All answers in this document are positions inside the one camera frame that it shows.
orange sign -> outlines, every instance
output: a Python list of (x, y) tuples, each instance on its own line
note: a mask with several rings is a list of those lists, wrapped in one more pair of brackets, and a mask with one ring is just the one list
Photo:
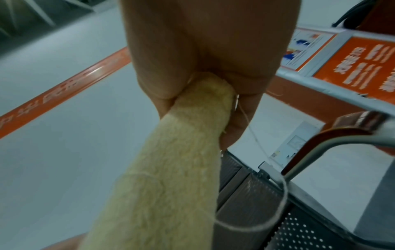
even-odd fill
[(0, 116), (0, 139), (130, 63), (123, 48), (97, 64)]
[(395, 104), (395, 42), (352, 37), (314, 77)]

